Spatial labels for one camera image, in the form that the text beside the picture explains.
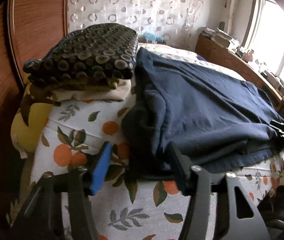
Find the bed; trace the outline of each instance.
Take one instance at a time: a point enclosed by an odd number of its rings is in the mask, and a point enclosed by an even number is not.
[[[139,43],[139,47],[244,80],[230,69],[200,60],[194,52],[158,44]],[[40,135],[34,160],[33,157],[27,159],[22,181],[24,186],[33,185],[46,171],[66,173],[86,163],[83,152],[96,154],[103,142],[109,141],[113,145],[113,156],[106,181],[97,195],[90,197],[100,239],[178,239],[189,197],[183,196],[173,181],[134,180],[125,174],[130,146],[120,127],[123,117],[135,104],[134,78],[131,85],[130,95],[124,101],[72,99],[54,106]],[[267,194],[273,196],[277,186],[284,184],[284,149],[260,163],[232,171],[258,205]],[[24,190],[20,199],[25,199],[28,192],[29,188]],[[10,223],[21,205],[22,201],[12,205],[11,214],[7,216]],[[61,208],[65,236],[71,239],[66,194],[62,196]]]

